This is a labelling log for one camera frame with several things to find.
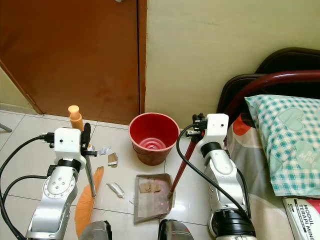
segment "white tile floor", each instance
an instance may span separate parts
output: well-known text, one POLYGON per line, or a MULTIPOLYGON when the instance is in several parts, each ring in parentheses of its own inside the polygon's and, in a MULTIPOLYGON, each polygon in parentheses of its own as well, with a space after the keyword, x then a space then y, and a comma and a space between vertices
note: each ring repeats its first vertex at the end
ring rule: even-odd
MULTIPOLYGON (((104 176, 95 201, 92 220, 107 220, 111 224, 114 240, 156 240, 160 219, 133 224, 134 205, 129 200, 134 196, 134 183, 137 174, 169 173, 172 178, 177 174, 181 160, 175 148, 166 161, 158 166, 147 166, 140 162, 132 149, 128 136, 128 126, 114 123, 85 121, 91 124, 91 143, 99 149, 111 146, 110 153, 118 156, 117 168, 108 167, 107 155, 91 158, 92 168, 104 166, 104 176), (106 183, 116 182, 125 192, 125 199, 118 198, 106 183)), ((8 133, 0 129, 0 164, 9 154, 26 140, 41 133, 53 132, 59 127, 70 127, 68 118, 53 115, 28 115, 0 110, 0 123, 12 128, 8 133)), ((182 139, 181 148, 185 151, 189 140, 182 139)), ((1 189, 16 178, 24 175, 45 175, 48 166, 53 164, 55 153, 47 143, 36 141, 24 147, 7 165, 1 178, 1 189)), ((198 153, 191 161, 201 170, 204 166, 198 153)), ((5 203, 8 215, 22 233, 25 233, 32 214, 41 199, 43 180, 26 179, 17 183, 10 191, 5 203)), ((78 196, 71 207, 71 217, 66 230, 65 240, 76 240, 74 213, 80 193, 88 180, 85 171, 80 172, 77 182, 78 196)), ((185 169, 176 189, 174 208, 165 218, 179 220, 189 228, 195 240, 213 239, 208 231, 210 205, 207 185, 188 167, 185 169)), ((14 236, 0 219, 0 239, 14 240, 14 236)))

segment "brown door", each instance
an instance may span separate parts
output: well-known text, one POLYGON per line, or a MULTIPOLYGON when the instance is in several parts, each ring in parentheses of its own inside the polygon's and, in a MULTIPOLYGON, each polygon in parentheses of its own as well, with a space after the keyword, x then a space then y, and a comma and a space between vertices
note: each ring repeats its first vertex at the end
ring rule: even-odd
POLYGON ((139 114, 137 2, 0 0, 1 66, 40 113, 139 114))

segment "checkered pillow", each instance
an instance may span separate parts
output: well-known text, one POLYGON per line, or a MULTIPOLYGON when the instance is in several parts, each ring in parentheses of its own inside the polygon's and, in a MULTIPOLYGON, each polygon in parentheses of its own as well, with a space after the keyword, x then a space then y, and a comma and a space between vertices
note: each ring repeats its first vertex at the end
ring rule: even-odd
POLYGON ((320 99, 245 98, 265 151, 276 196, 320 196, 320 99))

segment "red bucket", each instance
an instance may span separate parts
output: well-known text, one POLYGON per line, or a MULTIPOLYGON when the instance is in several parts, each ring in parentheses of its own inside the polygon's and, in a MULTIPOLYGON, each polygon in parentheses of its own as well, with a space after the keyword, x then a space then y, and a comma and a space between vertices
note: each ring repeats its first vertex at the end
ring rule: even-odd
POLYGON ((180 130, 169 116, 147 112, 135 117, 129 125, 133 149, 144 164, 162 163, 176 144, 180 130))

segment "bed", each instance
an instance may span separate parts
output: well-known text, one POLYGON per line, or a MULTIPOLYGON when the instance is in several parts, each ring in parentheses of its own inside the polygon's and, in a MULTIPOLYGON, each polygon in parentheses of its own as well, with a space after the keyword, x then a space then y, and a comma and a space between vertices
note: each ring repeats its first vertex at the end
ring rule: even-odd
MULTIPOLYGON (((229 116, 226 148, 246 179, 252 221, 259 240, 293 240, 294 237, 282 203, 283 195, 286 194, 278 194, 274 182, 271 183, 273 176, 271 176, 270 169, 272 170, 273 167, 270 165, 269 158, 266 157, 269 151, 263 144, 263 133, 259 131, 262 126, 256 129, 257 119, 254 121, 252 109, 249 109, 245 97, 249 97, 247 102, 256 101, 252 98, 256 95, 294 96, 317 100, 320 99, 319 90, 320 70, 240 75, 231 79, 224 86, 217 113, 225 113, 229 116)), ((282 128, 288 130, 287 125, 283 125, 282 128)))

